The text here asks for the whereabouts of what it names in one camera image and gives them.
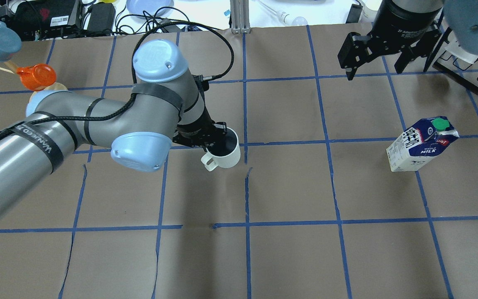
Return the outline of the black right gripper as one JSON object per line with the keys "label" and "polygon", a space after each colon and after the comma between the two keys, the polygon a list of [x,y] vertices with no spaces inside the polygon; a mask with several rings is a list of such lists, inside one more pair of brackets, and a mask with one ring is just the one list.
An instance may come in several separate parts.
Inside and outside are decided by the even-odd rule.
{"label": "black right gripper", "polygon": [[405,17],[380,12],[368,34],[348,33],[338,52],[347,80],[353,80],[362,65],[381,56],[400,55],[395,62],[397,74],[418,57],[428,57],[441,36],[436,17],[436,12],[409,13]]}

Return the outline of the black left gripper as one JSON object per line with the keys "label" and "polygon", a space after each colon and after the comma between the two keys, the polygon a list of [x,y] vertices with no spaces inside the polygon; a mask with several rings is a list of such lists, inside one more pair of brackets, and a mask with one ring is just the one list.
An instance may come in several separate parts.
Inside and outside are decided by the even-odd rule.
{"label": "black left gripper", "polygon": [[186,147],[207,148],[222,142],[227,132],[227,123],[213,121],[205,109],[194,122],[177,125],[173,134],[173,143]]}

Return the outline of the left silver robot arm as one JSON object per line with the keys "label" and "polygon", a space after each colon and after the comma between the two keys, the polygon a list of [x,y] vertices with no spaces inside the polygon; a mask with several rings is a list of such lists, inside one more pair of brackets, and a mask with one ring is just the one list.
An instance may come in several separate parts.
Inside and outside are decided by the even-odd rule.
{"label": "left silver robot arm", "polygon": [[132,66],[127,102],[40,91],[26,118],[0,132],[0,218],[83,144],[110,148],[116,163],[139,172],[159,170],[174,143],[230,152],[231,129],[211,119],[207,87],[174,42],[140,42]]}

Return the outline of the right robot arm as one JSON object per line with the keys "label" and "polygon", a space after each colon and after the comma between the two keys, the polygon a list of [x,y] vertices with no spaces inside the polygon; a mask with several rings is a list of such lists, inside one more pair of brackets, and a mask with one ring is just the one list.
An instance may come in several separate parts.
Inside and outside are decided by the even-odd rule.
{"label": "right robot arm", "polygon": [[381,56],[398,55],[398,74],[418,57],[430,61],[442,41],[440,17],[461,48],[478,56],[478,0],[383,0],[368,34],[345,37],[337,55],[340,68],[353,80],[358,68]]}

